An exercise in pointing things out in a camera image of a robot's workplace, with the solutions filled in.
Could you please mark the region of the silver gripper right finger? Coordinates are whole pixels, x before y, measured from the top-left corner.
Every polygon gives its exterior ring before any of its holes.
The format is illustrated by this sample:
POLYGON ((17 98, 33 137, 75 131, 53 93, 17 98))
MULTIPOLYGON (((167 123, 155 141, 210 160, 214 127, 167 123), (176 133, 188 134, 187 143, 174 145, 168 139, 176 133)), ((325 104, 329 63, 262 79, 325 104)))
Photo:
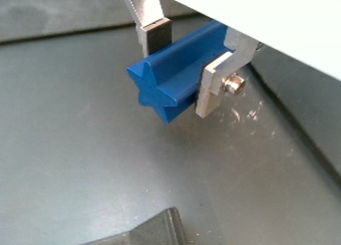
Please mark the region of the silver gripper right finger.
POLYGON ((202 70, 195 104, 195 113, 202 118, 219 106, 224 92, 236 95, 242 91, 244 79, 235 72, 251 61, 258 41, 227 28, 223 46, 227 51, 202 70))

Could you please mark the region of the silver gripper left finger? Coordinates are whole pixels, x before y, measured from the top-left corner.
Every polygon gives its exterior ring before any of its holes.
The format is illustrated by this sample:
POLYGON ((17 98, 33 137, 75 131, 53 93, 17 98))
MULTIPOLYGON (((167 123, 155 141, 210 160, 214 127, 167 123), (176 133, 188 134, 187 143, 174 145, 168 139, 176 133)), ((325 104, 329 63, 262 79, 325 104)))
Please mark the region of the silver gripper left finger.
POLYGON ((136 24, 143 55, 171 43, 171 19, 164 16, 160 0, 124 0, 136 24))

